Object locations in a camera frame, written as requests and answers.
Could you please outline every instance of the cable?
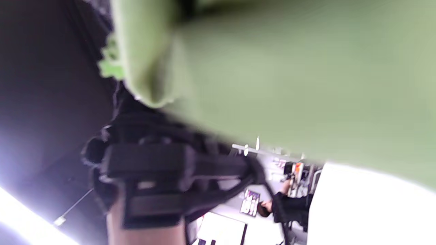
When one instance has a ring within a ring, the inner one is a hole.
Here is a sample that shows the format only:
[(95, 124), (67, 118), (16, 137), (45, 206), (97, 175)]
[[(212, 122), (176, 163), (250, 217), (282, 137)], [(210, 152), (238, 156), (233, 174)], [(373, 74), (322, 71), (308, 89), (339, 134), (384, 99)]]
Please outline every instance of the cable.
[[(285, 211), (283, 209), (282, 202), (278, 200), (277, 197), (274, 195), (271, 186), (268, 184), (268, 182), (266, 182), (266, 180), (263, 183), (263, 186), (265, 186), (266, 190), (268, 191), (268, 194), (271, 196), (272, 203), (275, 203), (275, 207), (277, 208), (278, 211), (278, 213), (276, 213), (275, 215), (279, 216), (280, 221), (284, 220)], [(285, 237), (285, 244), (288, 245), (290, 243), (289, 233), (287, 231), (285, 223), (283, 222), (280, 223), (282, 225), (283, 236)]]

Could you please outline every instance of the dark hair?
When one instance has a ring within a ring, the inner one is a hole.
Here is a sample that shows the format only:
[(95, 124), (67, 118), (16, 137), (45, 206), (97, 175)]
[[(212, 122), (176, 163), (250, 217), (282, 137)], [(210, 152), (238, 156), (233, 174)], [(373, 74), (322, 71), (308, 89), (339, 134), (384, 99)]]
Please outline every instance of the dark hair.
[(259, 202), (257, 204), (257, 212), (260, 216), (262, 216), (264, 218), (268, 217), (271, 214), (271, 212), (268, 211), (268, 209), (266, 209), (266, 207), (262, 206), (262, 202)]

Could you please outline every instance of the person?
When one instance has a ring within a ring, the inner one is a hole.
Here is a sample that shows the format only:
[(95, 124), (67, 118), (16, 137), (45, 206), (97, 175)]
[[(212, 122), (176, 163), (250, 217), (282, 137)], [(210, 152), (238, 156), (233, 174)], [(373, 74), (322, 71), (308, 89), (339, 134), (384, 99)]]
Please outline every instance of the person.
[(307, 232), (309, 209), (313, 194), (301, 198), (288, 197), (287, 193), (290, 188), (291, 180), (286, 180), (283, 183), (282, 189), (274, 195), (277, 200), (282, 202), (285, 211), (283, 219), (280, 219), (279, 215), (277, 215), (277, 208), (272, 200), (259, 202), (257, 212), (264, 218), (273, 214), (275, 223), (297, 221), (303, 227), (303, 230)]

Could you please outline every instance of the fluorescent light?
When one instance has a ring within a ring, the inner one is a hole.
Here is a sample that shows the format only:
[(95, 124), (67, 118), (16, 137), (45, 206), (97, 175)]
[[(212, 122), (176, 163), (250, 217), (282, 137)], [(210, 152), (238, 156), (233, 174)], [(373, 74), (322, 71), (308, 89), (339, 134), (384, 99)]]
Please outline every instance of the fluorescent light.
[(17, 232), (31, 245), (78, 245), (2, 188), (0, 200), (0, 222)]
[(256, 150), (259, 150), (259, 137), (256, 139)]

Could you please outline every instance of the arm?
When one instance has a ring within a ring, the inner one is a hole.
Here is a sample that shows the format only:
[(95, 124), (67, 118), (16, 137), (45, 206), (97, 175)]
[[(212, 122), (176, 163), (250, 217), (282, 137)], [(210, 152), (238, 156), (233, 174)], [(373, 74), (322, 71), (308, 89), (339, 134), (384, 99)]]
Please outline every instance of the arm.
[(109, 245), (185, 245), (184, 223), (170, 228), (124, 230), (118, 198), (106, 217)]
[(287, 196), (290, 188), (291, 188), (291, 180), (286, 180), (283, 183), (283, 186), (282, 186), (282, 189), (280, 190), (280, 192), (283, 195)]

